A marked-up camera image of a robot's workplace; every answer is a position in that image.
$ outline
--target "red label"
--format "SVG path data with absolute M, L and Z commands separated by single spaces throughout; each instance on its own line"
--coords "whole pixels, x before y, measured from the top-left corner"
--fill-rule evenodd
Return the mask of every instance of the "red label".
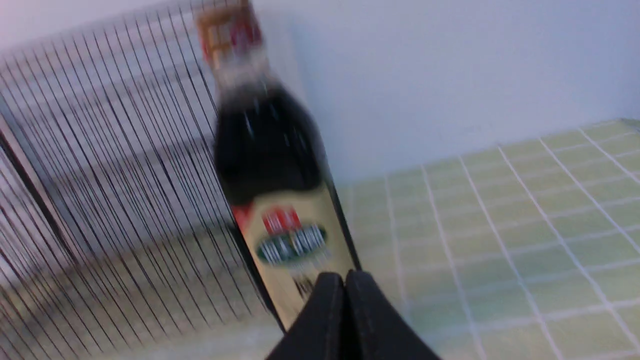
M 269 235 L 280 234 L 302 227 L 298 214 L 293 208 L 273 208 L 262 216 L 262 221 Z
M 232 206 L 231 207 L 231 212 L 233 212 L 234 214 L 234 218 L 236 218 L 236 222 L 238 223 L 238 227 L 240 228 L 240 231 L 244 231 L 244 228 L 247 225 L 247 222 L 249 222 L 249 219 L 251 217 L 251 207 L 252 205 L 247 205 L 247 206 Z
M 236 20 L 229 30 L 231 46 L 236 51 L 244 52 L 252 45 L 262 41 L 260 28 L 251 15 L 245 15 Z

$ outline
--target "bottle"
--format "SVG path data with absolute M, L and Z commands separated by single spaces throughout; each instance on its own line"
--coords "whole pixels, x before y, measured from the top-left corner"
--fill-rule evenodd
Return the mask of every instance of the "bottle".
M 251 6 L 202 14 L 216 79 L 214 166 L 239 249 L 286 331 L 320 272 L 360 269 L 314 121 L 269 68 Z

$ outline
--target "white wall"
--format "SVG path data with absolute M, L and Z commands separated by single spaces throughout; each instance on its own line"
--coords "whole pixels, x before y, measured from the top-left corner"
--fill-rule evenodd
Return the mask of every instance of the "white wall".
M 0 48 L 153 2 L 0 0 Z M 289 27 L 338 182 L 640 117 L 637 0 L 255 5 Z

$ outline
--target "tiled countertop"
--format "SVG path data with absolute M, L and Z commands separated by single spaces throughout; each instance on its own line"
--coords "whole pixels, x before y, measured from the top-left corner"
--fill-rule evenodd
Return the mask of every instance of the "tiled countertop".
M 640 359 L 634 124 L 350 186 L 364 268 L 445 360 Z

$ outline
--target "bottle neck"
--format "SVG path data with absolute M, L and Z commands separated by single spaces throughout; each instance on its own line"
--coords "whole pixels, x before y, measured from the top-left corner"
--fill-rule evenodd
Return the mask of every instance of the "bottle neck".
M 228 57 L 213 69 L 217 96 L 220 101 L 238 93 L 261 94 L 279 85 L 269 66 L 266 49 L 258 46 L 238 57 Z

